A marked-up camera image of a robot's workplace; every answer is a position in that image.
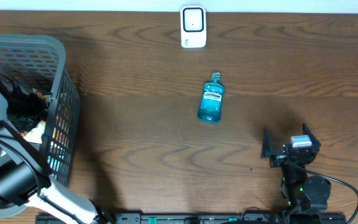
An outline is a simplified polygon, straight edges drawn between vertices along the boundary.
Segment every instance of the white background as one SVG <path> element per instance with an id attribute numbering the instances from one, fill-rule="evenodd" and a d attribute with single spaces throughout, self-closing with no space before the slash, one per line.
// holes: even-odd
<path id="1" fill-rule="evenodd" d="M 358 13 L 358 0 L 0 0 L 0 9 L 179 12 L 189 4 L 208 12 Z"/>

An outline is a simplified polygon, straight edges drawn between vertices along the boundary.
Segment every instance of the blue liquid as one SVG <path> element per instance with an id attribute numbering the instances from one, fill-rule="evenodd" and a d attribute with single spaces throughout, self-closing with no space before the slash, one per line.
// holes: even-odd
<path id="1" fill-rule="evenodd" d="M 198 119 L 210 123 L 221 120 L 224 86 L 221 84 L 221 74 L 212 73 L 211 82 L 204 85 L 203 96 L 198 110 Z"/>

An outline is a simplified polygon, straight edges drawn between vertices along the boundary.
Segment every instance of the blue bottle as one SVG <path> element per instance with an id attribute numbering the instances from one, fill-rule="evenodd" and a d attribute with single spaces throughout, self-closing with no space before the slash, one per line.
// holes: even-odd
<path id="1" fill-rule="evenodd" d="M 221 73 L 213 72 L 211 82 L 204 85 L 203 97 L 198 110 L 198 119 L 218 123 L 221 119 L 221 106 L 224 86 L 221 84 Z"/>

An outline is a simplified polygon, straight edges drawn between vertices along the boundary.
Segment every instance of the plastic basket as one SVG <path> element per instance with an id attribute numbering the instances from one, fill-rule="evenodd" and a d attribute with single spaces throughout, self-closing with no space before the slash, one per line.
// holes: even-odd
<path id="1" fill-rule="evenodd" d="M 0 34 L 0 73 L 23 87 L 52 93 L 42 144 L 36 147 L 63 185 L 67 185 L 70 174 L 80 112 L 80 96 L 67 74 L 65 62 L 65 48 L 53 37 Z M 0 217 L 24 209 L 25 206 L 0 206 Z"/>

